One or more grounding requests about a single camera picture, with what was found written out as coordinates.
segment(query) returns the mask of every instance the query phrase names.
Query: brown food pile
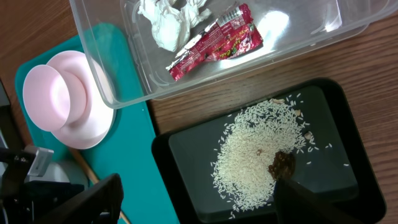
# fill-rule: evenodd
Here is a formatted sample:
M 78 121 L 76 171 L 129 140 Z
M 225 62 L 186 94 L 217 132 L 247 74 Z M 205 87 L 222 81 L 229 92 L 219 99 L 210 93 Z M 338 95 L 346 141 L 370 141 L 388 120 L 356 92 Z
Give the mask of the brown food pile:
M 281 177 L 290 179 L 294 174 L 295 166 L 296 160 L 292 154 L 277 152 L 274 162 L 268 167 L 268 172 L 274 180 L 278 180 Z

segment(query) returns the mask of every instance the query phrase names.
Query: pink bowl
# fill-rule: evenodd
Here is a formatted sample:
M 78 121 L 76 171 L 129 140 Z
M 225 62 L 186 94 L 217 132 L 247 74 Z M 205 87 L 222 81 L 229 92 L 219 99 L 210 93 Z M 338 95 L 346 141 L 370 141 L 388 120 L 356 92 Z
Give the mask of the pink bowl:
M 29 118 L 44 131 L 56 131 L 76 121 L 86 108 L 81 81 L 48 65 L 38 65 L 29 71 L 22 94 Z

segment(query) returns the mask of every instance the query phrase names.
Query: barcode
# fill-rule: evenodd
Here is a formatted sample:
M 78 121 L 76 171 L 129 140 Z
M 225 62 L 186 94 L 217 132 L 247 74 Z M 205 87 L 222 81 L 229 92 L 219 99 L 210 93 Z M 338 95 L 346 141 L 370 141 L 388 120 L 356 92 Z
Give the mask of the barcode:
M 241 10 L 239 9 L 239 7 L 237 7 L 236 9 L 232 10 L 231 12 L 228 12 L 227 14 L 221 16 L 218 21 L 217 24 L 222 27 L 223 25 L 225 25 L 227 22 L 239 17 L 240 15 L 242 15 Z

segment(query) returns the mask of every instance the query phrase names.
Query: clear plastic bin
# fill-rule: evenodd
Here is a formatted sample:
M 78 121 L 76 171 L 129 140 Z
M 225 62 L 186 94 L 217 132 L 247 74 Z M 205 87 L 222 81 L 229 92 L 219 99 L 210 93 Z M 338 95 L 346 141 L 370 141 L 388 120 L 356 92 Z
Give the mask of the clear plastic bin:
M 76 26 L 104 102 L 122 108 L 240 75 L 347 39 L 398 9 L 398 0 L 245 0 L 264 38 L 261 48 L 242 57 L 205 62 L 175 82 L 165 69 L 175 53 L 158 48 L 151 24 L 137 13 L 140 0 L 70 0 Z M 235 1 L 208 0 L 209 19 Z M 174 7 L 181 8 L 185 0 Z M 128 48 L 128 54 L 122 54 Z

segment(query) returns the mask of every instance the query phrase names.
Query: transparent container rim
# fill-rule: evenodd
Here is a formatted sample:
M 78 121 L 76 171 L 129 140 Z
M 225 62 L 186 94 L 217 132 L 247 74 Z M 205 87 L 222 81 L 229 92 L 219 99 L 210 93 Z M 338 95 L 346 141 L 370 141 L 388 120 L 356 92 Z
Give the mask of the transparent container rim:
M 81 35 L 81 34 L 84 33 L 84 31 L 83 31 L 83 28 L 82 28 L 82 26 L 80 24 L 81 20 L 80 20 L 80 15 L 79 15 L 79 13 L 77 11 L 77 8 L 76 8 L 76 3 L 75 3 L 76 1 L 82 1 L 83 2 L 84 0 L 69 0 L 69 2 L 70 2 L 70 5 L 71 5 L 71 8 L 72 8 L 73 17 L 75 19 L 76 28 L 77 28 L 78 33 L 80 35 L 80 41 L 81 41 L 81 44 L 83 46 L 83 50 L 85 52 L 88 52 L 86 41 L 83 38 L 83 36 Z M 224 80 L 226 78 L 230 78 L 230 77 L 225 77 L 225 78 L 221 78 L 221 77 L 223 77 L 223 76 L 225 76 L 225 75 L 227 75 L 229 73 L 236 73 L 239 70 L 242 70 L 242 72 L 239 73 L 239 74 L 236 74 L 236 75 L 241 75 L 241 74 L 244 74 L 244 73 L 247 73 L 247 72 L 250 72 L 250 71 L 253 71 L 253 70 L 257 70 L 257 69 L 260 69 L 260 68 L 265 67 L 265 66 L 268 66 L 269 64 L 266 64 L 264 66 L 253 68 L 251 70 L 243 71 L 243 70 L 245 70 L 247 68 L 255 67 L 256 65 L 259 65 L 261 63 L 264 63 L 264 62 L 267 62 L 267 61 L 270 61 L 270 60 L 274 60 L 277 57 L 283 56 L 283 55 L 285 55 L 287 53 L 291 53 L 291 52 L 293 52 L 295 50 L 301 49 L 302 47 L 305 47 L 305 46 L 308 46 L 308 45 L 311 45 L 311 44 L 314 44 L 314 43 L 317 43 L 317 42 L 320 42 L 320 41 L 323 41 L 323 40 L 327 40 L 327 39 L 332 38 L 332 37 L 334 37 L 336 35 L 348 32 L 350 30 L 359 28 L 361 26 L 369 25 L 372 22 L 376 22 L 376 21 L 378 21 L 380 19 L 383 19 L 383 18 L 385 18 L 387 16 L 390 16 L 392 13 L 394 13 L 398 9 L 398 2 L 396 2 L 395 4 L 393 4 L 392 6 L 387 8 L 389 3 L 390 3 L 390 0 L 387 0 L 386 6 L 383 9 L 381 9 L 378 13 L 375 13 L 373 16 L 358 20 L 356 22 L 353 22 L 353 23 L 351 23 L 351 24 L 349 24 L 347 26 L 344 26 L 344 27 L 341 27 L 341 28 L 339 28 L 337 30 L 329 32 L 329 33 L 327 33 L 327 35 L 314 37 L 314 38 L 308 39 L 307 41 L 299 42 L 297 44 L 294 44 L 291 47 L 286 48 L 284 50 L 278 50 L 278 51 L 276 51 L 274 53 L 269 53 L 268 55 L 266 55 L 266 57 L 256 58 L 256 59 L 254 59 L 254 60 L 252 60 L 250 62 L 246 62 L 244 65 L 235 66 L 235 67 L 231 67 L 231 68 L 225 69 L 221 73 L 219 73 L 217 75 L 214 75 L 212 77 L 201 79 L 201 80 L 199 80 L 199 82 L 198 82 L 198 80 L 192 80 L 190 82 L 186 82 L 186 83 L 177 85 L 175 88 L 170 88 L 168 90 L 160 91 L 158 93 L 151 93 L 151 94 L 142 96 L 140 98 L 136 98 L 136 99 L 133 99 L 131 101 L 127 101 L 127 102 L 120 102 L 120 101 L 118 101 L 118 100 L 113 98 L 113 101 L 115 103 L 111 103 L 111 102 L 109 102 L 106 99 L 105 92 L 104 92 L 104 90 L 103 90 L 103 88 L 101 86 L 100 80 L 99 80 L 99 78 L 98 78 L 98 76 L 96 74 L 96 70 L 95 70 L 95 66 L 93 64 L 93 61 L 91 60 L 92 58 L 88 54 L 85 54 L 85 55 L 86 55 L 87 61 L 89 63 L 89 66 L 91 68 L 91 71 L 93 72 L 93 76 L 94 76 L 96 85 L 97 85 L 97 87 L 99 89 L 100 95 L 101 95 L 104 103 L 106 104 L 106 106 L 108 106 L 108 107 L 110 107 L 112 109 L 120 109 L 120 108 L 123 108 L 123 107 L 126 107 L 126 106 L 130 106 L 130 105 L 133 105 L 133 104 L 136 104 L 136 103 L 143 102 L 143 101 L 152 100 L 154 98 L 158 98 L 158 97 L 161 97 L 161 96 L 164 96 L 164 95 L 170 95 L 173 92 L 177 92 L 177 93 L 175 95 L 170 95 L 168 97 L 176 96 L 176 95 L 179 95 L 179 94 L 184 93 L 186 91 L 194 90 L 195 88 L 192 88 L 192 89 L 189 89 L 189 90 L 186 90 L 186 91 L 181 91 L 181 90 L 184 90 L 184 89 L 189 88 L 191 86 L 199 85 L 201 83 L 205 83 L 205 82 L 208 82 L 208 81 L 211 81 L 211 80 L 216 80 L 217 78 L 220 78 L 219 81 Z

